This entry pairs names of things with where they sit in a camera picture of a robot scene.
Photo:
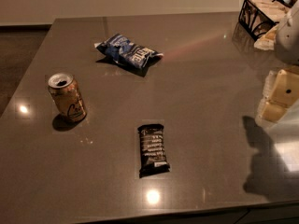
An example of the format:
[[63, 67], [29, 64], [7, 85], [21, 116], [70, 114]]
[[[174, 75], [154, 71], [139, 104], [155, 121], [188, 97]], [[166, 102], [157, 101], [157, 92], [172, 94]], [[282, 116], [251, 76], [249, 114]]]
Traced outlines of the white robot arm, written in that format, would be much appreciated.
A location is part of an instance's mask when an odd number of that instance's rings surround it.
[[284, 69], [269, 72], [257, 110], [259, 125], [265, 121], [277, 123], [299, 100], [299, 0], [278, 25], [254, 43], [254, 47], [272, 49], [276, 57], [287, 64]]

